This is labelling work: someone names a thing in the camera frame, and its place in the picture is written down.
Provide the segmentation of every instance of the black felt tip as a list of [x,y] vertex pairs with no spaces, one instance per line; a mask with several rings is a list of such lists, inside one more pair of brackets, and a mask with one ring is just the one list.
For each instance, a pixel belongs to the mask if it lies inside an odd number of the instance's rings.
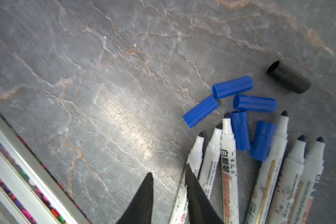
[[230,118],[230,113],[228,112],[228,113],[224,114],[224,118]]
[[323,138],[319,137],[316,141],[322,142],[323,143]]
[[216,126],[216,128],[222,130],[222,129],[223,129],[223,123],[218,124],[218,125]]
[[304,135],[302,135],[297,140],[299,140],[299,141],[306,141],[306,137]]

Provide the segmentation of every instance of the white marker barrel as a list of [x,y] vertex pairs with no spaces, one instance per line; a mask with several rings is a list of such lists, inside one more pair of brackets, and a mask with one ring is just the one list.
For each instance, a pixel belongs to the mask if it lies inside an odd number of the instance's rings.
[[239,224],[236,145],[230,118],[223,118],[221,135],[221,179],[224,224]]
[[199,175],[199,184],[207,196],[210,198],[213,188],[216,168],[220,158],[220,140],[221,140],[222,125],[218,125],[213,132],[207,149],[205,151],[202,168]]
[[289,224],[305,224],[311,209],[316,186],[323,173],[323,150],[325,143],[322,138],[314,142],[310,152],[306,155],[305,168],[301,176],[300,185],[292,206]]
[[305,137],[296,140],[285,158],[268,213],[268,224],[286,224],[304,170]]
[[[194,175],[197,177],[202,164],[204,137],[201,134],[197,136],[195,144],[188,155],[187,164],[190,165]],[[184,224],[188,214],[187,187],[185,186],[185,171],[183,173],[181,185],[179,186],[177,199],[175,200],[170,224]]]
[[269,155],[261,164],[258,180],[251,197],[245,224],[264,224],[268,215],[271,198],[274,193],[282,158],[287,144],[287,124],[289,118],[282,115],[270,144]]

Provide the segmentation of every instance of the black marker cap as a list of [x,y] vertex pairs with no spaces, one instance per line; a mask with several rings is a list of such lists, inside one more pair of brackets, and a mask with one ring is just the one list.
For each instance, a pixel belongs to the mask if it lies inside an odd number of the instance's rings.
[[297,71],[275,61],[266,71],[270,77],[275,79],[280,85],[298,94],[306,92],[311,87],[311,82]]

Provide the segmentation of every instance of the gold stripe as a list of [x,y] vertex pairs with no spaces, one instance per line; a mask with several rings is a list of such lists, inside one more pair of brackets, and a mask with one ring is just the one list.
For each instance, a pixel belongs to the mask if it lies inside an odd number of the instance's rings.
[[260,209],[259,209],[259,214],[258,214],[258,219],[257,219],[257,221],[256,221],[256,224],[260,224],[260,221],[261,221],[261,219],[262,219],[262,217],[263,217],[264,205],[265,205],[266,198],[267,198],[267,196],[268,196],[268,191],[269,191],[269,186],[270,186],[271,178],[273,177],[274,168],[275,168],[275,163],[276,163],[275,160],[273,160],[273,161],[271,162],[270,171],[269,171],[269,176],[268,176],[268,179],[266,180],[265,189],[264,189],[264,194],[263,194],[263,198],[262,198],[262,200],[261,200]]
[[301,189],[302,189],[302,186],[304,185],[304,182],[300,181],[299,183],[299,187],[297,188],[297,192],[296,192],[296,196],[295,196],[295,199],[294,199],[294,204],[292,205],[292,208],[291,208],[291,212],[290,212],[290,216],[289,216],[289,220],[287,221],[287,223],[291,223],[291,219],[292,219],[292,215],[294,214],[294,211],[295,211],[295,208],[296,208],[296,205],[297,205],[297,199],[299,198],[300,196],[300,193],[301,193]]

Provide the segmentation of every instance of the marker cap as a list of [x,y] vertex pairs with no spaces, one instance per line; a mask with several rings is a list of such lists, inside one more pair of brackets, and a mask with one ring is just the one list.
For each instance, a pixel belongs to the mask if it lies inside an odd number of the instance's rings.
[[258,121],[255,131],[254,143],[250,156],[254,159],[265,161],[269,154],[270,143],[273,139],[276,125],[263,121]]
[[311,87],[310,80],[287,65],[284,65],[279,60],[270,65],[266,74],[275,79],[280,85],[298,94],[305,92]]
[[235,95],[233,107],[236,110],[253,110],[272,113],[276,110],[278,103],[273,98]]
[[231,125],[235,135],[237,150],[250,150],[250,136],[248,127],[248,115],[246,111],[234,111],[231,113]]
[[231,96],[240,92],[251,90],[254,86],[253,79],[250,76],[236,78],[224,83],[215,84],[212,87],[215,99]]
[[200,104],[195,106],[188,113],[183,115],[184,121],[190,128],[194,127],[198,122],[218,108],[218,102],[212,96],[208,96]]

